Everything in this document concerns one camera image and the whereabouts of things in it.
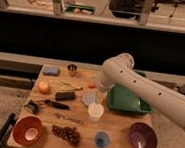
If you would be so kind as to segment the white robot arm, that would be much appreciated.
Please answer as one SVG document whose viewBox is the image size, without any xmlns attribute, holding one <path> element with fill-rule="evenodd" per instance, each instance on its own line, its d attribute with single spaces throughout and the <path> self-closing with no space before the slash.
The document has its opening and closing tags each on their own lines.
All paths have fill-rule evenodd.
<svg viewBox="0 0 185 148">
<path fill-rule="evenodd" d="M 185 95 L 138 75 L 134 63 L 129 53 L 108 58 L 98 72 L 98 88 L 109 91 L 115 83 L 123 85 L 185 131 Z"/>
</svg>

